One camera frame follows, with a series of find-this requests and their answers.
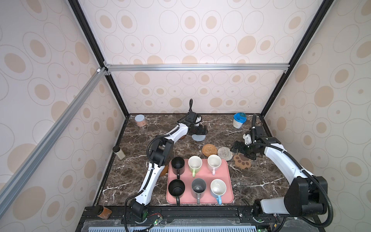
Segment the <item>grey felt round coaster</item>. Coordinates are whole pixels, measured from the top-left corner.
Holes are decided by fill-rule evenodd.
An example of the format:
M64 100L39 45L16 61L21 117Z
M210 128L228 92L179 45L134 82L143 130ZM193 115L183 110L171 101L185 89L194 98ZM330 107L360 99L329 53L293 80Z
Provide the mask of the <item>grey felt round coaster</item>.
M192 139L194 141L201 142L201 141L205 140L206 135L196 135L196 134L193 134L191 137L192 137Z

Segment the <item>cork paw print coaster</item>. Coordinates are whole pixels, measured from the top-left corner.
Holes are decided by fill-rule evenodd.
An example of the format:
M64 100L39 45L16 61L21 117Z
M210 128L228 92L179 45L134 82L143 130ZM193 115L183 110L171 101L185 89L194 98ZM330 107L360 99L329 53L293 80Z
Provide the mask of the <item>cork paw print coaster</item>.
M244 170L244 169L248 169L248 168L251 168L252 166L252 162L249 158L245 157L243 154L241 153L238 153L237 155L235 155L233 157L233 160L235 161L235 165Z

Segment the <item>woven rattan round coaster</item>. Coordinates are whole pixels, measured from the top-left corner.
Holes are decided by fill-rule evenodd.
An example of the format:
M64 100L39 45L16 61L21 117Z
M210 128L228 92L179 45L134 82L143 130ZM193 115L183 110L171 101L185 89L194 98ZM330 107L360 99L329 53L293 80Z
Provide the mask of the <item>woven rattan round coaster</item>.
M217 155L218 148L212 144L205 144L202 148L202 153L207 157L211 155Z

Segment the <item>white woven round coaster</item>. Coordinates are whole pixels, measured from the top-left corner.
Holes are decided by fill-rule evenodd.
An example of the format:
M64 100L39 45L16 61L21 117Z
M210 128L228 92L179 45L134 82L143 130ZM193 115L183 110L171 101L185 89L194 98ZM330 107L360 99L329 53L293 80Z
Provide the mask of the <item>white woven round coaster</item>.
M217 155L225 161L230 161L231 159L233 159L234 156L233 152L231 152L228 147L219 148L217 151Z

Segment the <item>light brown wooden coaster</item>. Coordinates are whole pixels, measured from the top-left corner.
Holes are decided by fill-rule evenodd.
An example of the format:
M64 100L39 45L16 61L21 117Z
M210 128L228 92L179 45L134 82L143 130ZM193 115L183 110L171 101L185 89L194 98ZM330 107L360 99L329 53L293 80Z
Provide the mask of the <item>light brown wooden coaster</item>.
M162 172L160 173L160 176L161 177L165 176L168 173L168 170L169 170L169 165L166 165L164 169L162 170Z

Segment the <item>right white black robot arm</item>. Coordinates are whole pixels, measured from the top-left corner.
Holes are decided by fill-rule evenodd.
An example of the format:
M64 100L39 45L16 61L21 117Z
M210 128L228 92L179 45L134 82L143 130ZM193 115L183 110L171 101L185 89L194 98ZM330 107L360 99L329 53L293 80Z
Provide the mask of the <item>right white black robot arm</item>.
M236 141L231 152L241 153L256 160L265 155L279 168L289 183L285 196L255 200L253 215L278 214L298 217L309 225L326 228L333 222L333 206L328 197L328 183L324 177L315 176L290 155L275 137L253 139L247 145Z

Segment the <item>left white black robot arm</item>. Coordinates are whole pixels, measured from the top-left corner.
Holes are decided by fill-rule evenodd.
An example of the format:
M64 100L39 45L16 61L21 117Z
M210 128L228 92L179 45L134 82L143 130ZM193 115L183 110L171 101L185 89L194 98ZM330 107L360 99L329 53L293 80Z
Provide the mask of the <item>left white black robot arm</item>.
M208 129L202 124L186 125L178 123L168 133L156 136L146 148L146 156L150 161L148 170L138 193L130 196L125 201L130 212L140 221L147 218L148 206L151 202L152 193L160 173L173 159L174 144L185 135L206 135Z

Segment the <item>white cup blue lid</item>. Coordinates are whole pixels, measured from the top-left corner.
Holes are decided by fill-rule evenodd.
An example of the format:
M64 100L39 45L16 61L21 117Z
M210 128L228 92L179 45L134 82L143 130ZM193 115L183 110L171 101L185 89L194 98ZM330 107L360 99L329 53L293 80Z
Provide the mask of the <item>white cup blue lid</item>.
M239 112L233 116L233 127L240 129L242 125L247 121L247 116L245 113Z

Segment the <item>black mug rear left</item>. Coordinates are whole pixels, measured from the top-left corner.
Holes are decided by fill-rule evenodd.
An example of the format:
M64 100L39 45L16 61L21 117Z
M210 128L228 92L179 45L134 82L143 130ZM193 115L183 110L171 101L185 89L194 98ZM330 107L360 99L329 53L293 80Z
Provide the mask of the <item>black mug rear left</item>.
M171 160L172 171L175 174L177 179L180 179L180 176L185 171L185 160L182 157L174 157Z

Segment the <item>black mug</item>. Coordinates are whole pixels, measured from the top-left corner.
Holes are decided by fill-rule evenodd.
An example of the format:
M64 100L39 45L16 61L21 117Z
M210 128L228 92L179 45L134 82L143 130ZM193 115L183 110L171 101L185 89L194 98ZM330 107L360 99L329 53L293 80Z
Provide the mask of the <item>black mug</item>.
M176 205L180 206L180 198L185 192L185 184L180 179L172 180L168 185L168 191L176 199Z
M182 157L174 157L171 160L172 171L175 174L177 179L180 179L180 176L185 171L185 160Z

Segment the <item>pink rectangular tray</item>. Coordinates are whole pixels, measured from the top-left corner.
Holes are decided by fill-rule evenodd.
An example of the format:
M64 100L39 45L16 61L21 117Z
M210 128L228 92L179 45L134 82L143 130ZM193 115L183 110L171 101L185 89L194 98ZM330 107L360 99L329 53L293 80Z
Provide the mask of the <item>pink rectangular tray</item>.
M225 160L213 169L207 159L198 159L200 168L189 166L188 159L175 158L169 164L166 199L170 204L222 205L234 201L229 167Z

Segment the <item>pink jar white lid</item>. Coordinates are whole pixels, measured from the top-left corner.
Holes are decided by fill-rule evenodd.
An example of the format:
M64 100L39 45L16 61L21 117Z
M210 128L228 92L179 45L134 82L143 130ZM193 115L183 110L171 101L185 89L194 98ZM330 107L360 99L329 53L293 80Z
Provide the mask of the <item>pink jar white lid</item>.
M147 120L144 115L137 115L135 116L135 122L138 127L144 127L147 125Z

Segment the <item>grey mug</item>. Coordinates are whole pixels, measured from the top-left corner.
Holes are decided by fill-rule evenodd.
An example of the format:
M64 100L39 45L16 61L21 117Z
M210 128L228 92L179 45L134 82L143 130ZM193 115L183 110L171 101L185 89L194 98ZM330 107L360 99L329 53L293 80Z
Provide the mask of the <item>grey mug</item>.
M206 182L201 178L196 178L192 181L192 196L197 200L197 205L201 204L201 198L204 196L207 188Z

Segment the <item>black mug front left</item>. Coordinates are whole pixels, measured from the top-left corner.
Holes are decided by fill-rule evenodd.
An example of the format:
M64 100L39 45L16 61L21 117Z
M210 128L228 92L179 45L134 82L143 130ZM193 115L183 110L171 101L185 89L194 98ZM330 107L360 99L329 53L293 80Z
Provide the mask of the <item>black mug front left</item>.
M185 192L185 184L180 179L172 180L168 185L168 191L176 199L176 205L180 206L180 198Z

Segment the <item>small bottle black cap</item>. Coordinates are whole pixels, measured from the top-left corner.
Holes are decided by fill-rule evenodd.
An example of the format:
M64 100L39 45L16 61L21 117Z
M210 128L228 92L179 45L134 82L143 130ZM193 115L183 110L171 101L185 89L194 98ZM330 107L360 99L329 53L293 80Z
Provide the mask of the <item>small bottle black cap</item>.
M112 151L118 157L118 159L120 159L120 160L123 160L126 157L125 153L120 148L120 146L114 146L112 148Z

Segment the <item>horizontal aluminium bar rear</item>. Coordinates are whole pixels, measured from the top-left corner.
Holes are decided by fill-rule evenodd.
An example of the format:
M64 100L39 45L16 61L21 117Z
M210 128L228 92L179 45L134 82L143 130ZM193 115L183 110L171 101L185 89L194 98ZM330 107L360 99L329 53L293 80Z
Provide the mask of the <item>horizontal aluminium bar rear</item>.
M248 63L248 64L107 64L108 72L164 72L164 71L251 71L288 70L288 63Z

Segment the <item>diagonal aluminium bar left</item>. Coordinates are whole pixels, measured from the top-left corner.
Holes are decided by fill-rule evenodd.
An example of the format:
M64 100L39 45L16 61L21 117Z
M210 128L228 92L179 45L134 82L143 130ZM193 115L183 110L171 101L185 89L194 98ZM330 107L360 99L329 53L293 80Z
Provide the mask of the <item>diagonal aluminium bar left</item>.
M10 181L5 185L4 189L1 191L1 217L4 216L10 205L24 188L25 184L34 174L53 145L72 121L73 117L77 114L77 111L81 108L107 71L108 69L106 67L100 67L99 71L95 72L71 104L68 105L57 122L50 128L48 133L17 169Z

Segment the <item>green handled white mug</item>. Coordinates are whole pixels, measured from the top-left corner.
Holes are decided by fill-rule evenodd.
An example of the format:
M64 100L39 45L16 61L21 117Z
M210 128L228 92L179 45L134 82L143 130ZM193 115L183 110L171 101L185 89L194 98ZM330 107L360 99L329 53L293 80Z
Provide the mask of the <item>green handled white mug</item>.
M196 174L200 171L202 165L203 161L200 157L192 156L189 158L188 166L193 178L195 178Z

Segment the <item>pink handled white mug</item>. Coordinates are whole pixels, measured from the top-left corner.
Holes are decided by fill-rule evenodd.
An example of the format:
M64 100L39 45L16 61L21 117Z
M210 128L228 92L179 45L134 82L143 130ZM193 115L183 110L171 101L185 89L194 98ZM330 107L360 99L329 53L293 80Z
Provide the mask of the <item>pink handled white mug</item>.
M214 176L216 170L221 166L222 159L218 155L210 155L207 159L207 167Z

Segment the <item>blue handled white mug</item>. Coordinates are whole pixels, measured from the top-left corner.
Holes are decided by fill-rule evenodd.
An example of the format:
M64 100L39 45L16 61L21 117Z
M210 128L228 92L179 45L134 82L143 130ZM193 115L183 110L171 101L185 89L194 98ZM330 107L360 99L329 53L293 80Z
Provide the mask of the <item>blue handled white mug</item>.
M227 191L226 183L221 179L214 179L210 184L210 192L211 195L216 198L217 203L222 205L222 196Z

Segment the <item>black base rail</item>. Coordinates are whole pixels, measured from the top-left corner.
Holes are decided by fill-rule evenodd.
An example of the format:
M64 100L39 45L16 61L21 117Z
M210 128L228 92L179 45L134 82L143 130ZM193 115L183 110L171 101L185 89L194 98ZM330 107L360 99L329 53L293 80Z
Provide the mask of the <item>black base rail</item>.
M322 232L298 217L259 213L254 206L151 206L140 219L121 206L84 209L76 231L113 232Z

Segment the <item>brown block on rail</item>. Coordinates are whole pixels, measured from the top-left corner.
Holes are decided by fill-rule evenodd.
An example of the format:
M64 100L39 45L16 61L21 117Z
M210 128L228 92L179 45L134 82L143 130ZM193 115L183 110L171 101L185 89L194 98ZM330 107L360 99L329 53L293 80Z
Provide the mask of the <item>brown block on rail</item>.
M94 207L94 216L101 219L108 219L112 214L112 210L104 206L98 205Z

